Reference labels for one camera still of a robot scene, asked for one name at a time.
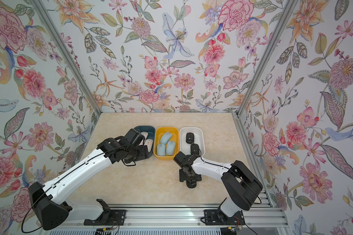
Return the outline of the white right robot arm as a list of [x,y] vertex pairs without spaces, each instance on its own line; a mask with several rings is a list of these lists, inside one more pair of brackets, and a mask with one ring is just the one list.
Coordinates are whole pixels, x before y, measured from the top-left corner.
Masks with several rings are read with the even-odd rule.
[[208,176],[223,183],[228,193],[219,206],[217,216],[221,220],[229,219],[241,211],[248,211],[253,204],[261,201],[260,193],[263,185],[258,178],[241,161],[224,164],[209,161],[199,153],[185,155],[179,152],[174,161],[180,167],[179,181],[185,182],[187,187],[193,189],[202,176]]

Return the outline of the light blue mouse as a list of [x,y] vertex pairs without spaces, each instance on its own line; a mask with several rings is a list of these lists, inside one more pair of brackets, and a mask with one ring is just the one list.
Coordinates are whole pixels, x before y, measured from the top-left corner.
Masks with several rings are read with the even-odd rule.
[[175,152],[176,143],[174,141],[168,141],[166,144],[166,155],[173,156]]
[[160,143],[166,145],[172,137],[173,134],[171,132],[165,132],[160,138]]
[[165,144],[158,144],[156,146],[156,154],[161,157],[166,156],[166,145]]

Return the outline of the black mouse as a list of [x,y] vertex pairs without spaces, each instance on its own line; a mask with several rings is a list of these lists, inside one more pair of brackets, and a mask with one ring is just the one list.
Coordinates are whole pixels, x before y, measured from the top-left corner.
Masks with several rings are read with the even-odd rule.
[[196,182],[186,181],[186,185],[189,189],[193,189],[197,186]]
[[197,155],[198,157],[201,154],[201,151],[200,151],[198,144],[191,144],[190,151],[191,151],[191,155]]
[[186,133],[186,143],[191,145],[194,143],[194,141],[195,141],[194,133],[192,133],[192,132]]

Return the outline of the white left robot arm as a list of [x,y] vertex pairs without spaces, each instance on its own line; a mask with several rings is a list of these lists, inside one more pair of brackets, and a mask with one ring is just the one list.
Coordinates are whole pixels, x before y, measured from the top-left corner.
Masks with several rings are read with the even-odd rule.
[[116,212],[102,199],[91,202],[76,202],[69,196],[82,184],[101,170],[114,163],[149,157],[150,148],[140,141],[128,141],[124,137],[108,138],[98,144],[83,161],[60,176],[41,184],[29,186],[31,210],[36,214],[44,231],[55,229],[66,221],[83,220],[87,226],[115,227],[123,224],[125,211]]

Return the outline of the pink mouse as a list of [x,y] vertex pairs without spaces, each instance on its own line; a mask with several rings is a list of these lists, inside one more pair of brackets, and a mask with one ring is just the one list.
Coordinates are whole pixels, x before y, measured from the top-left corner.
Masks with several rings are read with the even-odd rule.
[[152,153],[153,145],[154,145],[154,140],[152,140],[152,139],[145,140],[144,146],[147,147],[147,151],[149,153]]
[[147,139],[147,137],[148,137],[148,132],[141,132],[141,135],[145,138],[145,139]]

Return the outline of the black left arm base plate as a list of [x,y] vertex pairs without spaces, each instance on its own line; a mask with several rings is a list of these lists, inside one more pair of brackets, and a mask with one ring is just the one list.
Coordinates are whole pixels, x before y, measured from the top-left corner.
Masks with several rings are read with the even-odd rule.
[[83,223],[84,226],[123,226],[126,210],[104,210],[103,213],[96,220],[86,219]]

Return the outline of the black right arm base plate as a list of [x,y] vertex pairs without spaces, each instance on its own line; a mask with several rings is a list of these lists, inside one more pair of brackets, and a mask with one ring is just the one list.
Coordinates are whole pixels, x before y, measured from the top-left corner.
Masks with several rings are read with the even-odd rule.
[[233,216],[228,217],[217,210],[204,210],[204,216],[200,218],[201,223],[207,226],[234,226],[245,225],[242,211],[237,211]]

